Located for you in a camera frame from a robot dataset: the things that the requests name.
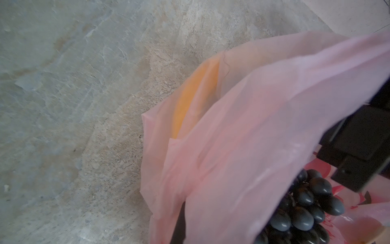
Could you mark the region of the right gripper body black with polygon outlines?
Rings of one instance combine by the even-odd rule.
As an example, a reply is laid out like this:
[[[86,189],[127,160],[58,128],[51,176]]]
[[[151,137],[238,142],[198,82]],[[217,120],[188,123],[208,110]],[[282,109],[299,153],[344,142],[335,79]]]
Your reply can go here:
[[[336,167],[332,180],[359,192],[375,176],[390,177],[390,83],[368,104],[336,123],[320,140],[317,157]]]

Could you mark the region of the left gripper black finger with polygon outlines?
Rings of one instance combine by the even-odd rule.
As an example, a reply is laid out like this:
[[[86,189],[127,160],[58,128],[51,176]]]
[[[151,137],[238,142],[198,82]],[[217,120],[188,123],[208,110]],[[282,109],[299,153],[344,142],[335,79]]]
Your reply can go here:
[[[186,202],[181,206],[170,244],[183,244],[186,238],[185,204]]]

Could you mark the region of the pink plastic bag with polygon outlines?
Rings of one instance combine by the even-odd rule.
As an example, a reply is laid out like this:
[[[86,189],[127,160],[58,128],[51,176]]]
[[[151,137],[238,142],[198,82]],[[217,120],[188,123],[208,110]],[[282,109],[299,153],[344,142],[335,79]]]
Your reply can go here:
[[[171,241],[184,202],[186,244],[251,244],[323,133],[388,79],[390,35],[297,33],[211,58],[217,99],[185,137],[171,137],[183,84],[142,115],[151,244]]]

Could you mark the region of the yellow fake banana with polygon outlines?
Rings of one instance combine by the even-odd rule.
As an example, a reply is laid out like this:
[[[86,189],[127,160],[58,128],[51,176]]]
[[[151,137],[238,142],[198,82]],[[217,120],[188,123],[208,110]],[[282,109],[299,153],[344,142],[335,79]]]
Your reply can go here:
[[[176,103],[171,137],[185,137],[217,99],[219,58],[203,62],[180,87]]]

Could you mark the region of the pink scalloped bowl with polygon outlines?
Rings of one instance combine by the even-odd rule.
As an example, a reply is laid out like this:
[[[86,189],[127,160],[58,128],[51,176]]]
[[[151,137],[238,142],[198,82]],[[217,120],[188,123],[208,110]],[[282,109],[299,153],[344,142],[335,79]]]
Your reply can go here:
[[[380,232],[367,242],[368,244],[390,244],[390,228],[383,227]]]

